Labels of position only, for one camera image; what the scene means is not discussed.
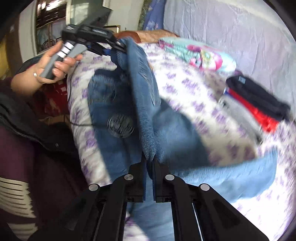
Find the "person's hand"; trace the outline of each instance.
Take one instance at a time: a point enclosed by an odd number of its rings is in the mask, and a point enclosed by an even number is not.
[[[63,60],[63,62],[56,61],[54,63],[55,68],[52,69],[52,73],[55,75],[54,80],[49,80],[46,78],[39,77],[40,74],[43,72],[45,66],[50,61],[51,57],[60,51],[60,49],[62,48],[62,45],[63,45],[62,41],[59,41],[55,46],[53,46],[51,49],[46,51],[43,54],[42,58],[39,60],[39,62],[33,66],[34,72],[37,74],[36,80],[39,83],[52,84],[62,80],[63,78],[65,78],[69,69],[75,65],[75,62],[80,61],[82,59],[82,54],[79,54],[76,56],[76,58],[66,57]]]

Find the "mattress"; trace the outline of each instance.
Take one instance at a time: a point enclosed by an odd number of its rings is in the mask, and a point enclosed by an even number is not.
[[[295,215],[296,126],[281,123],[274,135],[260,147],[246,135],[234,119],[224,113],[217,100],[225,87],[226,77],[200,73],[158,44],[140,44],[153,68],[159,93],[176,111],[182,112],[196,126],[212,165],[228,165],[253,159],[272,147],[279,151],[276,178],[260,196],[241,199],[232,205],[256,225],[267,237],[277,240]],[[113,70],[116,65],[108,56],[86,52],[84,59],[68,75],[68,107],[74,140],[79,151],[82,171],[88,181],[106,185],[110,177],[100,154],[87,103],[87,86],[98,68]],[[124,240],[147,240],[132,221],[127,222]]]
[[[164,29],[216,47],[296,113],[296,42],[263,0],[167,0]]]

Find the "folded clothes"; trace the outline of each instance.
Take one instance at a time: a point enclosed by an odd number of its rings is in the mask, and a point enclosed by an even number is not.
[[[226,85],[264,114],[277,121],[289,120],[290,106],[280,102],[250,78],[233,76],[226,80]]]
[[[233,73],[237,66],[228,54],[194,40],[164,37],[159,45],[201,70]]]
[[[169,167],[187,183],[210,184],[228,201],[250,198],[275,178],[277,151],[225,167],[211,167],[193,124],[160,98],[144,50],[132,39],[121,39],[127,54],[111,50],[114,71],[97,69],[88,85],[88,104],[100,153],[114,181],[131,164],[147,159],[146,201],[135,204],[133,220],[151,241],[173,240],[171,206],[153,201],[152,161]]]
[[[261,127],[264,131],[272,132],[272,133],[276,131],[279,121],[262,113],[258,108],[255,108],[252,104],[250,104],[248,101],[246,101],[243,97],[241,97],[234,90],[228,89],[226,92],[228,92],[229,95],[231,95],[237,101],[242,103],[252,113],[252,115],[258,121],[258,123],[261,125]]]
[[[262,143],[265,134],[262,131],[260,124],[254,119],[253,115],[245,106],[232,96],[228,95],[227,92],[221,96],[219,104],[225,112],[227,112],[246,130],[250,138],[255,140],[257,144]]]

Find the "stack of folded clothes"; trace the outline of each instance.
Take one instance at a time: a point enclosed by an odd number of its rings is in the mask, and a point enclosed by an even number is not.
[[[250,78],[233,76],[226,85],[219,103],[257,143],[262,143],[267,133],[274,133],[280,121],[289,121],[290,106]]]

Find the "gray handle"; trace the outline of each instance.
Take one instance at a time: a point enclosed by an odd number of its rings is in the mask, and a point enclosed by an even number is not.
[[[87,47],[83,44],[76,44],[73,46],[69,42],[66,42],[62,49],[51,57],[48,64],[45,66],[44,71],[40,74],[40,77],[53,80],[55,78],[52,73],[55,61],[63,61],[65,57],[75,58],[78,54],[87,50]]]

